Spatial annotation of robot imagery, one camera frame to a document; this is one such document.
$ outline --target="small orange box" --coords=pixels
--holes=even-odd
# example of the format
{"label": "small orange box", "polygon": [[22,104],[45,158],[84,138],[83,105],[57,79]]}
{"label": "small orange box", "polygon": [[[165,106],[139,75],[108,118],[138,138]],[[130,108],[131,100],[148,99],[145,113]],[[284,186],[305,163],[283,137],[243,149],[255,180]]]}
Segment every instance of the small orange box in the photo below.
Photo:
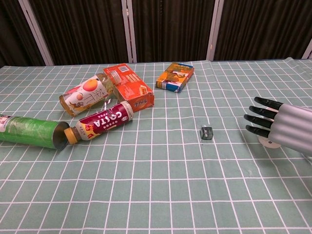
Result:
{"label": "small orange box", "polygon": [[160,75],[156,81],[156,87],[180,93],[193,72],[193,66],[173,62]]}
{"label": "small orange box", "polygon": [[111,74],[120,83],[115,85],[114,95],[118,101],[127,101],[134,112],[154,105],[154,93],[140,77],[125,64],[104,68],[105,74]]}

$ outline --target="red bottle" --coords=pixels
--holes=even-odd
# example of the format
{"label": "red bottle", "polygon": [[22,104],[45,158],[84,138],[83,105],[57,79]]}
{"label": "red bottle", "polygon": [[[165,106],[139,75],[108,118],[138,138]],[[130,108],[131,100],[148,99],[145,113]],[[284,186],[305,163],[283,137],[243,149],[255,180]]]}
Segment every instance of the red bottle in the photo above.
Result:
{"label": "red bottle", "polygon": [[80,119],[75,127],[64,130],[70,144],[79,140],[91,140],[103,132],[122,125],[133,118],[133,110],[126,101],[112,108]]}

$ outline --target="background curtain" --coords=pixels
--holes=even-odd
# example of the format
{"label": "background curtain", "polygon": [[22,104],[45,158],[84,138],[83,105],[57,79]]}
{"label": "background curtain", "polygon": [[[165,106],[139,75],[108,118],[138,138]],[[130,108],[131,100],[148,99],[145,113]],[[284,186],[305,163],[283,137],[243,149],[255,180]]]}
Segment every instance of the background curtain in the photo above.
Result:
{"label": "background curtain", "polygon": [[302,58],[311,0],[225,0],[214,60]]}
{"label": "background curtain", "polygon": [[138,62],[206,59],[215,0],[132,0]]}
{"label": "background curtain", "polygon": [[55,65],[128,62],[120,0],[30,0]]}
{"label": "background curtain", "polygon": [[0,67],[44,65],[18,0],[0,0],[0,32]]}

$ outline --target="orange bottle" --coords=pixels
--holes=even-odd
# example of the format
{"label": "orange bottle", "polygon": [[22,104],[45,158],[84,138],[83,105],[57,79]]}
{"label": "orange bottle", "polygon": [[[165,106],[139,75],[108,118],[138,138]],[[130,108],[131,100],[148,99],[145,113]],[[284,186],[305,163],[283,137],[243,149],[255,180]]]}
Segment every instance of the orange bottle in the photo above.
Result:
{"label": "orange bottle", "polygon": [[65,111],[74,117],[107,98],[112,94],[114,84],[120,81],[118,76],[99,73],[59,96],[59,101]]}

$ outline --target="green checkered tablecloth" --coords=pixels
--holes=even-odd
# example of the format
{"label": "green checkered tablecloth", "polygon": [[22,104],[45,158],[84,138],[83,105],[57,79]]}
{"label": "green checkered tablecloth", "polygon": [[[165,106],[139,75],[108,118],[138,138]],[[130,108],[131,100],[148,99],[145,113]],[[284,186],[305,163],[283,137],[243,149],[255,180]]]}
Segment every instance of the green checkered tablecloth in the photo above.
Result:
{"label": "green checkered tablecloth", "polygon": [[[312,61],[187,64],[179,94],[154,85],[169,63],[129,64],[155,106],[92,141],[61,152],[0,142],[0,233],[311,234],[311,156],[264,148],[243,115],[255,96],[312,108]],[[59,95],[107,66],[5,66],[0,113],[74,126],[103,103],[72,119]]]}

